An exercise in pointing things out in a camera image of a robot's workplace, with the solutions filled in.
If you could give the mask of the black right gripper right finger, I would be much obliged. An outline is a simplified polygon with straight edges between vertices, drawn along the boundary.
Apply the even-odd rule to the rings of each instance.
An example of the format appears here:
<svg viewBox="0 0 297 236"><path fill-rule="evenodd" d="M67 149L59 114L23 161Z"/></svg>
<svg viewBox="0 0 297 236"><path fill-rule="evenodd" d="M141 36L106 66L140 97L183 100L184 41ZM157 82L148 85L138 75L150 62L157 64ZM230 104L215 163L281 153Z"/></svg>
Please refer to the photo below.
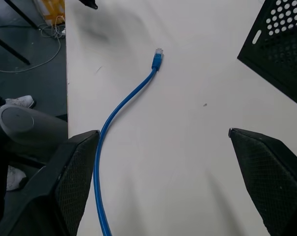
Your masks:
<svg viewBox="0 0 297 236"><path fill-rule="evenodd" d="M280 140L231 128L243 180L270 236L297 236L297 156Z"/></svg>

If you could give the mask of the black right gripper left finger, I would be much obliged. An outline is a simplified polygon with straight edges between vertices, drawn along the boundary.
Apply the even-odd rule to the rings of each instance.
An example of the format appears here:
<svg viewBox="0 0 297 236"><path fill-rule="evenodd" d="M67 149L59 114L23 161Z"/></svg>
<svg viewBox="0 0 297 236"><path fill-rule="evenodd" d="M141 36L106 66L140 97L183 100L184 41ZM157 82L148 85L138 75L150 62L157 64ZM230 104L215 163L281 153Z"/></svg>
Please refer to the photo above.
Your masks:
<svg viewBox="0 0 297 236"><path fill-rule="evenodd" d="M76 236L99 137L92 130L68 139L24 188L7 193L0 236Z"/></svg>

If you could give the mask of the white sneaker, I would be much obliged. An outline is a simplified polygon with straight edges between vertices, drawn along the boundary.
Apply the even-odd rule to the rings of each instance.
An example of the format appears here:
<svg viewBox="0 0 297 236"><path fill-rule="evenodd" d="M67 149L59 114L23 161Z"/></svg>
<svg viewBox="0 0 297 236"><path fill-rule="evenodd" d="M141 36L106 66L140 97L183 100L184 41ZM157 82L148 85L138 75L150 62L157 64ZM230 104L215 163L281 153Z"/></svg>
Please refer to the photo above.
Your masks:
<svg viewBox="0 0 297 236"><path fill-rule="evenodd" d="M15 191L24 187L28 178L26 174L18 168L8 166L6 191Z"/></svg>
<svg viewBox="0 0 297 236"><path fill-rule="evenodd" d="M5 103L7 105L20 106L30 109L32 109L36 105L36 101L32 98L31 95L25 95L18 98L7 98L5 99Z"/></svg>

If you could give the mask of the silver robot body part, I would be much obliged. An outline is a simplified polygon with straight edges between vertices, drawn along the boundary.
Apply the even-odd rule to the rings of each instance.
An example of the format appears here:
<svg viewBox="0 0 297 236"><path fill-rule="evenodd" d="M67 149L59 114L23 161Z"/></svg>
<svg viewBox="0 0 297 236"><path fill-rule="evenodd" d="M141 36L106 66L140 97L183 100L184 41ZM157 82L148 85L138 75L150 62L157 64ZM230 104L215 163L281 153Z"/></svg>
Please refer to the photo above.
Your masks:
<svg viewBox="0 0 297 236"><path fill-rule="evenodd" d="M68 124L57 117L15 105L0 106L0 148L47 161L68 139Z"/></svg>

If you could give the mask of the black perforated plastic crate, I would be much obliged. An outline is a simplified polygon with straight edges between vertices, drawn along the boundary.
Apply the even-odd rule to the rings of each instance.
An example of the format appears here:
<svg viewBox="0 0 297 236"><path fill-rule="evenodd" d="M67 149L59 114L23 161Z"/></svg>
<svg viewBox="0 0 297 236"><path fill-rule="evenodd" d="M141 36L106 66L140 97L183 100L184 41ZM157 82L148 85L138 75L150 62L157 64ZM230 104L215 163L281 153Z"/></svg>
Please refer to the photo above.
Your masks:
<svg viewBox="0 0 297 236"><path fill-rule="evenodd" d="M238 55L297 103L297 0L265 0Z"/></svg>

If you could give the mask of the yellow cardboard box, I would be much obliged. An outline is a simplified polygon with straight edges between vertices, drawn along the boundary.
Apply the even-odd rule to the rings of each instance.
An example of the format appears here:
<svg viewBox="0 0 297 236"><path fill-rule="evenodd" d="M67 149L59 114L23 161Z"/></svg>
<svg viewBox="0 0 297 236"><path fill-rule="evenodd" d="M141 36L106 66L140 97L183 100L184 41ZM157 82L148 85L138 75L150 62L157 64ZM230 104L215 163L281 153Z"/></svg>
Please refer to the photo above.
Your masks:
<svg viewBox="0 0 297 236"><path fill-rule="evenodd" d="M32 0L36 9L47 25L58 25L65 22L64 0Z"/></svg>

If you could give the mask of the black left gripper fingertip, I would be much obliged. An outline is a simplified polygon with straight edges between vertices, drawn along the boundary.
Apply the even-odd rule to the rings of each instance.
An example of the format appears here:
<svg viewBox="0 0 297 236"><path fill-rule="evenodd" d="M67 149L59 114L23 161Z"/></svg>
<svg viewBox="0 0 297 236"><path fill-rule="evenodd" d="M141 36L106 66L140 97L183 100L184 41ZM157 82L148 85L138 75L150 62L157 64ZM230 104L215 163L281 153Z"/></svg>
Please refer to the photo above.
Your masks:
<svg viewBox="0 0 297 236"><path fill-rule="evenodd" d="M90 7L95 10L98 9L98 6L97 6L95 0L79 0L79 1L87 7Z"/></svg>

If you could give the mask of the black metal frame leg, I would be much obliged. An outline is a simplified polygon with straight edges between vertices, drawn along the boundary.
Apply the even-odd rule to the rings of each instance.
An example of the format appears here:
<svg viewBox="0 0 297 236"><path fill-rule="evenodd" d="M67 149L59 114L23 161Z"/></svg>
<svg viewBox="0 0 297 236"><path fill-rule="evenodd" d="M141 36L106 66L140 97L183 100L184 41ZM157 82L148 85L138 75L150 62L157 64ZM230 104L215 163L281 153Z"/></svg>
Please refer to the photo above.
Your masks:
<svg viewBox="0 0 297 236"><path fill-rule="evenodd" d="M19 14L32 28L38 30L39 27L23 12L21 11L12 0L4 0L17 14ZM19 54L16 50L6 44L3 40L0 39L0 46L7 50L10 54L15 56L17 59L25 63L26 65L30 65L30 62L21 54Z"/></svg>

